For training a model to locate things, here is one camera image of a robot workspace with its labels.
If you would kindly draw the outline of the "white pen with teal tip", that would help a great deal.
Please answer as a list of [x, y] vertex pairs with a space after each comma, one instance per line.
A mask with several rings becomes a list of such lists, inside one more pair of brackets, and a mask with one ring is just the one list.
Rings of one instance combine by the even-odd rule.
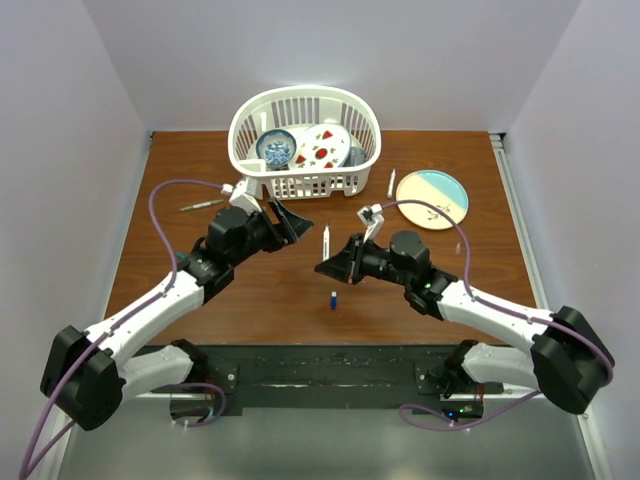
[[331, 234], [330, 227], [326, 225], [322, 235], [322, 261], [326, 261], [330, 257]]

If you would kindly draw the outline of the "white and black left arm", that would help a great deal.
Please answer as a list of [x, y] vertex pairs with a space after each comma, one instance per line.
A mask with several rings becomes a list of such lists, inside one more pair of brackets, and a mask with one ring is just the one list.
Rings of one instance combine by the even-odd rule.
[[219, 294], [252, 255], [296, 243], [313, 226], [278, 200], [270, 213], [232, 206], [219, 210], [208, 231], [165, 279], [116, 315], [84, 331], [61, 330], [52, 342], [41, 392], [86, 431], [103, 425], [137, 395], [177, 385], [200, 390], [208, 357], [186, 340], [151, 354], [141, 348], [187, 313]]

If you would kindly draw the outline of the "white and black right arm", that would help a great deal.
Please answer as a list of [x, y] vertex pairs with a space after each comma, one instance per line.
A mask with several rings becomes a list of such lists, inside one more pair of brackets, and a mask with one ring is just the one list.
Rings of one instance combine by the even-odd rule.
[[447, 392], [507, 383], [537, 390], [560, 409], [581, 414], [612, 380], [614, 359], [579, 311], [525, 307], [469, 287], [431, 262], [415, 232], [394, 234], [386, 248], [355, 234], [315, 270], [346, 284], [373, 277], [400, 285], [418, 313], [500, 340], [498, 347], [463, 341], [435, 374]]

